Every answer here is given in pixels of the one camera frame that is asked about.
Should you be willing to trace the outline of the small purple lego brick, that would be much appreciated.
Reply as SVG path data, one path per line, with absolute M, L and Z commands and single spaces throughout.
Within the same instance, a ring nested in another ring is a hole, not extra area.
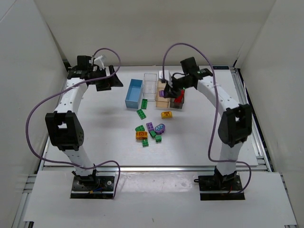
M 160 96 L 160 97 L 165 97 L 165 93 L 164 93 L 163 90 L 161 90 L 161 91 L 159 92 L 159 96 Z

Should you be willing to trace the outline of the red long lego brick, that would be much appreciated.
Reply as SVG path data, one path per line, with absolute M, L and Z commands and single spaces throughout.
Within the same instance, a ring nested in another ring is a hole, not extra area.
M 184 95 L 180 95 L 179 97 L 175 98 L 174 102 L 177 103 L 177 104 L 184 103 Z

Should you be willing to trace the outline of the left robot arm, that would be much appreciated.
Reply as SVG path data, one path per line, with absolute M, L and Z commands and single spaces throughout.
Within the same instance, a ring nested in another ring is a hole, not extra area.
M 66 92 L 54 112 L 45 116 L 52 145 L 70 159 L 75 167 L 73 175 L 82 184 L 96 183 L 94 164 L 84 150 L 84 130 L 77 117 L 83 95 L 90 85 L 95 85 L 97 91 L 123 86 L 114 66 L 96 64 L 90 56 L 77 56 L 77 65 L 68 71 Z

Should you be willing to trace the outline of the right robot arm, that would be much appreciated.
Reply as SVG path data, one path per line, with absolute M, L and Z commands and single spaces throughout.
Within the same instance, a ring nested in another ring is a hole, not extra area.
M 216 115 L 221 120 L 219 125 L 214 123 L 211 141 L 215 131 L 222 142 L 218 160 L 211 158 L 211 149 L 208 151 L 210 161 L 216 163 L 215 174 L 223 181 L 228 181 L 236 175 L 236 163 L 239 152 L 252 133 L 252 110 L 248 104 L 240 104 L 233 99 L 217 82 L 214 70 L 200 69 L 194 57 L 180 62 L 184 76 L 171 78 L 171 89 L 177 94 L 180 89 L 194 87 L 216 108 Z

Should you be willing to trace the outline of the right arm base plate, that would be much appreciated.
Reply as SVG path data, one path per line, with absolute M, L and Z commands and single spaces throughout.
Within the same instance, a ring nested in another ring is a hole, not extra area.
M 201 201 L 245 200 L 244 193 L 238 193 L 243 189 L 239 175 L 223 185 L 217 184 L 213 175 L 198 176 L 194 182 L 199 185 Z

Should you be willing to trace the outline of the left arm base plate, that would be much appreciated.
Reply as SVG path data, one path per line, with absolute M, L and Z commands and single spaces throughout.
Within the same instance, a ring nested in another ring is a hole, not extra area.
M 91 175 L 80 176 L 75 171 L 70 192 L 71 199 L 113 199 L 115 176 L 99 175 L 93 170 Z

